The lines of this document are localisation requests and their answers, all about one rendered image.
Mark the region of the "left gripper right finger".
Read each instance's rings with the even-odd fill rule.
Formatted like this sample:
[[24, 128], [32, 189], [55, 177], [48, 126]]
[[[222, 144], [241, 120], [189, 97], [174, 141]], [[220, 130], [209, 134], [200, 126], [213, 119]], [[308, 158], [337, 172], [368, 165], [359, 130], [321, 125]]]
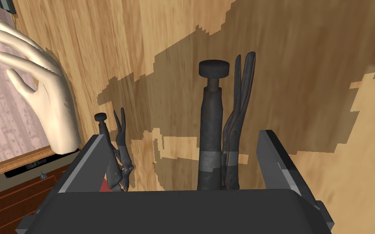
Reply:
[[258, 162], [267, 189], [290, 189], [308, 202], [315, 198], [280, 140], [272, 130], [260, 130]]

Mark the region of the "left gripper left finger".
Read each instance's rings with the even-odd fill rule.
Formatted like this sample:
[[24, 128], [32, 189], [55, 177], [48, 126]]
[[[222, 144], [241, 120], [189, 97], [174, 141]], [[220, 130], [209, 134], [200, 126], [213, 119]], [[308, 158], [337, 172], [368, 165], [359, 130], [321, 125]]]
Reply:
[[93, 135], [50, 194], [98, 193], [110, 161], [109, 150], [105, 135]]

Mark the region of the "small dark locking pliers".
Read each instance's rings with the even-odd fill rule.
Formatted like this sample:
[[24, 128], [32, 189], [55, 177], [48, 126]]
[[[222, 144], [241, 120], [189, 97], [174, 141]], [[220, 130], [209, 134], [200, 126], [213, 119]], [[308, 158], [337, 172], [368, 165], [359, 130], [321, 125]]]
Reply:
[[94, 115], [94, 119], [98, 122], [99, 134], [104, 135], [107, 141], [109, 164], [106, 170], [106, 178], [108, 187], [115, 192], [127, 192], [129, 189], [129, 176], [134, 166], [126, 147], [126, 117], [123, 108], [120, 109], [121, 121], [116, 112], [114, 111], [113, 113], [118, 128], [116, 136], [117, 148], [111, 143], [110, 134], [105, 123], [107, 119], [106, 113], [97, 113]]

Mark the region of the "large dark locking pliers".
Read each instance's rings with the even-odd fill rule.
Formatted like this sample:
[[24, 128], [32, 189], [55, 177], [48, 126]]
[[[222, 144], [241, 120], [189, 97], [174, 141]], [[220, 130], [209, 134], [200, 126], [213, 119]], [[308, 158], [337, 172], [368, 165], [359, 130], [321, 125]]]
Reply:
[[198, 73], [207, 79], [203, 90], [199, 144], [199, 190], [238, 190], [239, 145], [249, 105], [255, 73], [256, 53], [249, 52], [245, 63], [237, 56], [234, 67], [233, 111], [223, 123], [222, 88], [219, 81], [229, 74], [222, 60], [205, 60]]

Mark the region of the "cream mannequin hand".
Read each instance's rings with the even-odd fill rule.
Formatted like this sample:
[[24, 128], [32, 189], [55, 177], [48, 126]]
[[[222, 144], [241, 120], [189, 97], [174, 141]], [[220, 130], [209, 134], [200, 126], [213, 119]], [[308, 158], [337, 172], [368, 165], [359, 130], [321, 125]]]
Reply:
[[68, 154], [78, 149], [74, 100], [59, 62], [19, 30], [0, 20], [0, 43], [24, 58], [0, 52], [7, 76], [37, 115], [52, 151]]

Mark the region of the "light wooden table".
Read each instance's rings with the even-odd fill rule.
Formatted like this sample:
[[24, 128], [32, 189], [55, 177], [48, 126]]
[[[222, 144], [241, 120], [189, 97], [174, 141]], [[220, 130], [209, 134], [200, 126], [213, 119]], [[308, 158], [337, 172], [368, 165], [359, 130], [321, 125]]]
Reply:
[[195, 189], [198, 63], [257, 54], [240, 142], [241, 189], [264, 182], [272, 129], [333, 234], [375, 234], [375, 0], [14, 0], [16, 27], [62, 64], [81, 137], [126, 112], [131, 190]]

